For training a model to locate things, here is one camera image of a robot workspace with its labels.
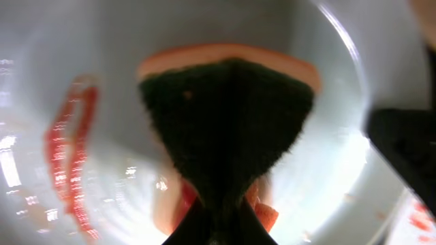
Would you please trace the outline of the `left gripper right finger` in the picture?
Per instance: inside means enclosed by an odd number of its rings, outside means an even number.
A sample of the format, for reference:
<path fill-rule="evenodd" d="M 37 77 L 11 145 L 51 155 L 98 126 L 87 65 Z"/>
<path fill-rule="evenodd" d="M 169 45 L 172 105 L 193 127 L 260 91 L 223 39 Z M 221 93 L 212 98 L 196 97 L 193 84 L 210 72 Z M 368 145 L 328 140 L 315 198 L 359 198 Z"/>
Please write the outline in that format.
<path fill-rule="evenodd" d="M 236 243 L 239 245 L 277 245 L 268 235 L 244 197 L 236 212 Z"/>

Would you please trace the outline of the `orange green scrub sponge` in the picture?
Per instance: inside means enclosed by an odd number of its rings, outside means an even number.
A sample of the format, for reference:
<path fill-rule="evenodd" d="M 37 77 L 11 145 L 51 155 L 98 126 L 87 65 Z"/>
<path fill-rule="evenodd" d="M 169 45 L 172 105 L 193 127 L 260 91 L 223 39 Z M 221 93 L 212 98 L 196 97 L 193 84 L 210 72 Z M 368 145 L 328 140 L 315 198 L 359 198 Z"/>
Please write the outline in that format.
<path fill-rule="evenodd" d="M 316 67 L 242 44 L 159 52 L 138 88 L 179 174 L 198 192 L 208 235 L 236 236 L 245 193 L 297 140 L 321 79 Z"/>

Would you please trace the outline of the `yellow plate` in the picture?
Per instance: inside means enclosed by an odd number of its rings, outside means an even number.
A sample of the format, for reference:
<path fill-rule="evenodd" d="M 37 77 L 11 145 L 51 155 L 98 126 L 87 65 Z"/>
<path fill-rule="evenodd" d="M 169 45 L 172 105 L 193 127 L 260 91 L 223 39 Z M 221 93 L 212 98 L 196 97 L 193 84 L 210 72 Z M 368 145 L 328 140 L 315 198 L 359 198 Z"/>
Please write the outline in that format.
<path fill-rule="evenodd" d="M 435 0 L 409 0 L 418 26 L 426 42 L 435 50 Z"/>

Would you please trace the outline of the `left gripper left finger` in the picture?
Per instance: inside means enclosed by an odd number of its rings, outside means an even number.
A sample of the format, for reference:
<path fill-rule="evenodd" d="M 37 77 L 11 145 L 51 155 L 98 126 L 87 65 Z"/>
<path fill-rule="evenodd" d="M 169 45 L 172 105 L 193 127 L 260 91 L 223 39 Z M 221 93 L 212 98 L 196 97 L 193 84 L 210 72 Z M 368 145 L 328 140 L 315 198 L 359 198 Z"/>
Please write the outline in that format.
<path fill-rule="evenodd" d="M 162 245 L 211 245 L 216 244 L 214 214 L 199 199 Z"/>

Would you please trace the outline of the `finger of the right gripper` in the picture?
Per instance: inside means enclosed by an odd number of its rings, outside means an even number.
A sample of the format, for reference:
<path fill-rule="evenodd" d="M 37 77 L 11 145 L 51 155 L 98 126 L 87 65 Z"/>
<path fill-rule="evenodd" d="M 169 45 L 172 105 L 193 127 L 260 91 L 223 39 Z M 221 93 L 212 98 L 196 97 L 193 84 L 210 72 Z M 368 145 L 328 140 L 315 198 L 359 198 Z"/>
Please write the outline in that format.
<path fill-rule="evenodd" d="M 435 113 L 373 110 L 366 132 L 397 174 L 435 214 Z"/>

